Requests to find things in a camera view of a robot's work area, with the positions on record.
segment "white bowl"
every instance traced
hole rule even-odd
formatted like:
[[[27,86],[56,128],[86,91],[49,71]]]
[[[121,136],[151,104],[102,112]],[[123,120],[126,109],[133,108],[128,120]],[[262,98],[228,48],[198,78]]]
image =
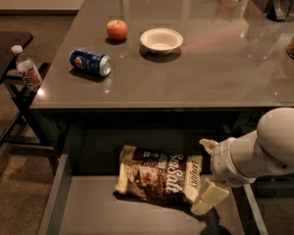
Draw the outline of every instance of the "white bowl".
[[[182,44],[183,37],[169,28],[153,28],[140,36],[140,42],[152,53],[167,55]]]

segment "water bottle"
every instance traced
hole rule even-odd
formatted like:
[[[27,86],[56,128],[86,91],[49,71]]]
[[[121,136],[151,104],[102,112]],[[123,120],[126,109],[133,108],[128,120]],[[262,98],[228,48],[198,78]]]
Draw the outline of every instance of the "water bottle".
[[[39,85],[42,83],[42,78],[35,62],[30,57],[23,54],[21,45],[13,46],[12,52],[16,55],[17,69],[25,85],[30,91],[36,92]]]

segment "white bottle cap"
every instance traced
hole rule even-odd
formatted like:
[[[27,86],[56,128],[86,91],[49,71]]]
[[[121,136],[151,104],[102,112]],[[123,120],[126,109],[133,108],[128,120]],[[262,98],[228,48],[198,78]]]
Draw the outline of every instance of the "white bottle cap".
[[[18,55],[23,51],[23,48],[21,45],[15,45],[11,48],[11,50],[14,54]]]

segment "apple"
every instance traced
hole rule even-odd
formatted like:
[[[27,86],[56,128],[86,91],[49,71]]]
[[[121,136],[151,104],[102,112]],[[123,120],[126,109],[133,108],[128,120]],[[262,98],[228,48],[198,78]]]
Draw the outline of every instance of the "apple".
[[[123,41],[127,36],[127,25],[122,20],[111,20],[107,24],[107,33],[113,41]]]

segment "soda can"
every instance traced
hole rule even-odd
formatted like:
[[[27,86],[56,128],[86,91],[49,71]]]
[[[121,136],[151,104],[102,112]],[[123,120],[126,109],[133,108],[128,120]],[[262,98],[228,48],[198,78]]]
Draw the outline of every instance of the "soda can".
[[[82,49],[71,52],[70,63],[79,70],[85,70],[99,76],[107,76],[111,72],[109,56]]]

